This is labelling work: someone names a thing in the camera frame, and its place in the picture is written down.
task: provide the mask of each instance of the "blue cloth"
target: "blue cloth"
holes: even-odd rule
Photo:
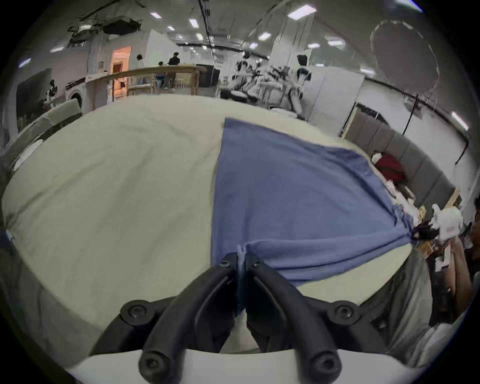
[[[409,243],[409,226],[363,156],[225,119],[213,263],[253,252],[298,285]]]

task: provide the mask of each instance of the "doorway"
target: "doorway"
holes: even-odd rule
[[[128,63],[130,61],[130,53],[132,47],[123,47],[116,49],[112,52],[112,61],[110,64],[110,73],[118,73],[128,71]],[[119,78],[114,80],[114,93],[115,100],[124,98],[127,95],[127,78]]]

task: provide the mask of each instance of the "gray cushion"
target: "gray cushion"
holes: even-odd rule
[[[377,133],[368,147],[369,155],[373,155],[374,152],[384,153],[394,136],[395,131],[393,129],[385,123],[380,124]]]
[[[375,120],[372,123],[364,124],[361,132],[357,137],[356,144],[363,149],[369,156],[372,156],[373,153],[369,153],[369,146],[372,142],[374,136],[377,134],[380,124],[382,122]]]
[[[391,154],[397,161],[400,161],[400,159],[405,154],[409,144],[410,141],[408,141],[405,136],[402,136],[401,134],[395,132],[395,135],[390,141],[388,147],[385,149],[385,152]]]
[[[440,208],[445,207],[450,197],[455,192],[455,186],[448,180],[447,176],[442,174],[433,186],[430,193],[423,200],[423,204],[427,210],[425,216],[428,220],[432,218],[432,205],[437,204]]]
[[[415,195],[415,205],[425,205],[427,218],[432,215],[432,204],[444,208],[455,191],[455,186],[421,149],[388,124],[366,113],[357,110],[345,138],[370,156],[382,152],[397,159],[405,171],[408,187]]]
[[[403,167],[407,180],[412,180],[415,177],[425,158],[426,155],[415,144],[410,143],[400,159],[400,164]]]
[[[442,172],[431,161],[424,161],[420,165],[415,177],[407,184],[415,195],[415,205],[417,207],[422,206],[423,201],[432,191],[434,184],[441,175]]]
[[[363,129],[363,126],[367,123],[371,123],[369,117],[370,116],[368,116],[367,114],[357,111],[357,113],[355,114],[355,118],[350,124],[350,128],[348,129],[345,139],[351,141],[352,143],[357,143],[357,138],[361,130]]]

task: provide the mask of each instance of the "wooden counter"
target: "wooden counter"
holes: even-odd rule
[[[200,72],[205,72],[207,69],[202,66],[196,65],[162,65],[161,67],[148,67],[148,68],[140,68],[134,69],[130,71],[124,72],[116,72],[111,75],[103,76],[98,79],[92,80],[95,87],[94,92],[94,100],[93,100],[93,109],[95,109],[95,94],[96,94],[96,87],[98,83],[106,83],[115,79],[120,79],[123,77],[130,77],[130,76],[145,76],[145,75],[153,75],[157,73],[191,73],[190,79],[190,88],[191,94],[197,95],[198,94],[198,84],[200,81]]]

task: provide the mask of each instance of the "white panel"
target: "white panel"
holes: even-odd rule
[[[309,118],[309,123],[319,128],[323,133],[336,137],[342,129],[343,122],[335,120],[333,117],[314,108]]]
[[[343,123],[352,109],[362,83],[363,76],[360,74],[328,67],[315,108]]]
[[[363,76],[337,67],[309,69],[312,71],[312,81],[306,87],[302,103],[308,122],[323,132],[336,136],[355,103]]]

